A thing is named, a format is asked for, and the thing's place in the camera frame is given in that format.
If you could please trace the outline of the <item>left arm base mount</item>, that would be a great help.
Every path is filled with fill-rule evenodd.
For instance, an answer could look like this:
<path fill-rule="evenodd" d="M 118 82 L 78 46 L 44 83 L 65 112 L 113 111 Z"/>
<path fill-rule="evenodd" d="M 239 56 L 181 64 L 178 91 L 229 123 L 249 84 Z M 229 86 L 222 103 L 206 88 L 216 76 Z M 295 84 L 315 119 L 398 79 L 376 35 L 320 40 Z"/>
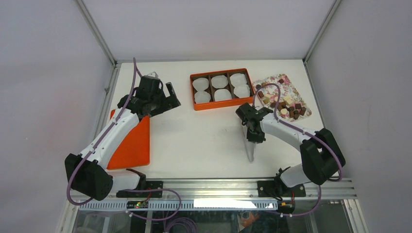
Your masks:
<path fill-rule="evenodd" d="M 146 184 L 142 187 L 133 189 L 133 191 L 121 190 L 116 193 L 117 198 L 161 198 L 164 187 L 163 181 L 146 181 Z"/>

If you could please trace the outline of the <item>metal tongs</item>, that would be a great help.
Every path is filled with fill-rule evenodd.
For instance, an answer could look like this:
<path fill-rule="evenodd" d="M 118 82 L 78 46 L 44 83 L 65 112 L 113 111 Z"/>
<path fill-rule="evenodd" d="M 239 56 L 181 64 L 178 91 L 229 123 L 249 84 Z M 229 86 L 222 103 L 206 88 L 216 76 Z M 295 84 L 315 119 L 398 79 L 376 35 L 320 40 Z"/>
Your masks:
<path fill-rule="evenodd" d="M 256 149 L 256 143 L 248 141 L 247 139 L 248 128 L 246 126 L 242 126 L 242 132 L 243 132 L 243 142 L 244 142 L 247 158 L 248 158 L 248 161 L 252 163 L 254 162 L 254 152 Z"/>

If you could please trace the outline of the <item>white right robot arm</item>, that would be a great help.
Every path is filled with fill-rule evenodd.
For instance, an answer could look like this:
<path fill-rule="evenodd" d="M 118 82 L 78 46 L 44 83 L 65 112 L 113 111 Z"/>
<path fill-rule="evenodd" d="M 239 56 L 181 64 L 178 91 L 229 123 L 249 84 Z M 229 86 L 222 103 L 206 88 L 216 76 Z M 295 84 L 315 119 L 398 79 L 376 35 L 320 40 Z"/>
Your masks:
<path fill-rule="evenodd" d="M 142 172 L 152 179 L 267 178 L 301 163 L 300 142 L 274 128 L 250 162 L 235 106 L 179 106 L 152 117 L 150 129 L 151 160 Z"/>

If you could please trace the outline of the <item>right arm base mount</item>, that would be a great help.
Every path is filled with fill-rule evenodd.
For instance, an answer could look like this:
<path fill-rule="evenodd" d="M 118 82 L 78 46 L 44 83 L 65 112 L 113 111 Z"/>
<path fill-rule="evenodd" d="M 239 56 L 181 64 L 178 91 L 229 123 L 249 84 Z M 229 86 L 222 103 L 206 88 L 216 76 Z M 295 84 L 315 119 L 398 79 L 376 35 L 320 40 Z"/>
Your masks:
<path fill-rule="evenodd" d="M 274 180 L 259 180 L 257 181 L 257 191 L 260 198 L 276 197 L 276 198 L 291 198 L 305 197 L 306 190 L 303 184 L 298 184 L 294 187 L 286 187 L 281 183 L 276 183 Z"/>

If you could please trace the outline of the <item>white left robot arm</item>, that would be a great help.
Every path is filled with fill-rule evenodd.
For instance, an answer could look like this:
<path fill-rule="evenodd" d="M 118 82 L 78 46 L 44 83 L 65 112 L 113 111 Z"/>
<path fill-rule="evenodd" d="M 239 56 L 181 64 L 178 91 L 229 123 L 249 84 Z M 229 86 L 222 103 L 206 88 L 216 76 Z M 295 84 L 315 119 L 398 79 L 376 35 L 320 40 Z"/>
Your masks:
<path fill-rule="evenodd" d="M 108 171 L 108 164 L 123 140 L 144 117 L 154 117 L 180 106 L 171 82 L 162 83 L 158 77 L 143 76 L 139 85 L 123 96 L 104 129 L 78 155 L 65 159 L 68 179 L 67 198 L 73 201 L 71 190 L 101 201 L 111 192 L 128 190 L 134 197 L 146 192 L 142 173 L 133 169 Z"/>

